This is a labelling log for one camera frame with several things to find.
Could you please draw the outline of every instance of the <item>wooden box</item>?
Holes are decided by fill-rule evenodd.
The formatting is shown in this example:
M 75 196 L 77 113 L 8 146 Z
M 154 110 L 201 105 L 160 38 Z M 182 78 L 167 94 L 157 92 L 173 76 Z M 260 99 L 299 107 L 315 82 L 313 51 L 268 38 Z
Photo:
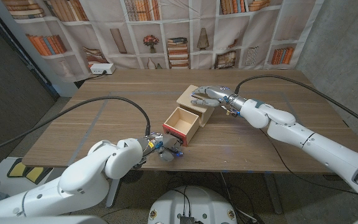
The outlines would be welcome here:
M 177 107 L 166 122 L 164 122 L 162 128 L 164 133 L 171 134 L 180 139 L 182 146 L 187 146 L 199 126 L 199 116 L 197 114 Z
M 180 108 L 192 112 L 193 114 L 197 114 L 199 116 L 200 126 L 204 127 L 215 108 L 205 105 L 193 105 L 190 103 L 191 100 L 197 100 L 197 98 L 191 96 L 192 92 L 197 88 L 198 86 L 190 85 L 178 98 L 177 103 Z

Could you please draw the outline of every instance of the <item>printed backdrop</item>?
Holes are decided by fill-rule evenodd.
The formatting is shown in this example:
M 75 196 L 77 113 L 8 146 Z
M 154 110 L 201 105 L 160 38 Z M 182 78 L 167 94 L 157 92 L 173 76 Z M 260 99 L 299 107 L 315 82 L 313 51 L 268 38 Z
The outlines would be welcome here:
M 75 82 L 106 62 L 117 69 L 294 68 L 323 1 L 3 2 L 61 79 Z

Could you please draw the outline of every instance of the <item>table surface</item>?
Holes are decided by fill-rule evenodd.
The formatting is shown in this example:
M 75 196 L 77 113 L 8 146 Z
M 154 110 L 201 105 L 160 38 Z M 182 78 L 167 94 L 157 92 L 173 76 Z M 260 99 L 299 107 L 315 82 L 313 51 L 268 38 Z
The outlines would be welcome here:
M 146 111 L 152 132 L 162 132 L 162 124 L 178 106 L 176 100 L 189 85 L 224 85 L 234 90 L 243 79 L 262 74 L 282 75 L 312 86 L 296 70 L 118 70 L 113 75 L 86 81 L 64 109 L 98 96 L 122 96 Z M 325 99 L 306 88 L 276 78 L 261 78 L 243 84 L 239 94 L 288 111 L 300 124 L 358 152 L 356 134 Z M 119 100 L 95 101 L 53 121 L 25 155 L 23 163 L 66 167 L 85 157 L 100 140 L 117 143 L 120 139 L 141 137 L 144 131 L 145 119 L 132 105 Z M 301 149 L 273 142 L 292 171 L 330 173 Z M 221 108 L 215 109 L 206 126 L 199 128 L 189 146 L 183 148 L 183 157 L 163 162 L 157 154 L 151 154 L 142 169 L 288 172 L 260 130 L 242 118 L 226 116 Z

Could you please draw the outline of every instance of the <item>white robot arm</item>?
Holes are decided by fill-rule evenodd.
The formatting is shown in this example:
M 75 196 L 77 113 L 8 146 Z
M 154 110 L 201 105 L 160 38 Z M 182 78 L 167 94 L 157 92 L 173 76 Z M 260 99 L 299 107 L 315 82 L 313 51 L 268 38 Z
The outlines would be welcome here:
M 160 133 L 120 140 L 117 145 L 100 141 L 61 177 L 0 201 L 0 218 L 54 216 L 92 207 L 109 191 L 103 171 L 120 179 L 131 168 L 140 168 L 153 152 L 163 161 L 172 160 L 173 154 L 181 154 L 179 145 L 175 137 Z
M 242 116 L 255 128 L 268 125 L 267 133 L 270 137 L 304 150 L 339 175 L 358 193 L 357 152 L 298 124 L 292 114 L 259 100 L 242 98 L 227 87 L 202 86 L 193 92 L 194 97 L 197 97 L 196 94 L 206 94 L 211 99 L 194 100 L 194 104 L 222 106 L 228 114 Z

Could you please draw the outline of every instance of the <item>white power strip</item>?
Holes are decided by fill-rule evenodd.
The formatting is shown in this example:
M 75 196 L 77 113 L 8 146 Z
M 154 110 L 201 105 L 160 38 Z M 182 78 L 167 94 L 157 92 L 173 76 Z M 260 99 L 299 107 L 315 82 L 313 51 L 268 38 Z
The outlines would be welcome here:
M 115 70 L 116 66 L 113 63 L 94 63 L 91 67 L 94 75 L 100 75 L 104 71 L 106 71 L 106 74 L 112 74 Z

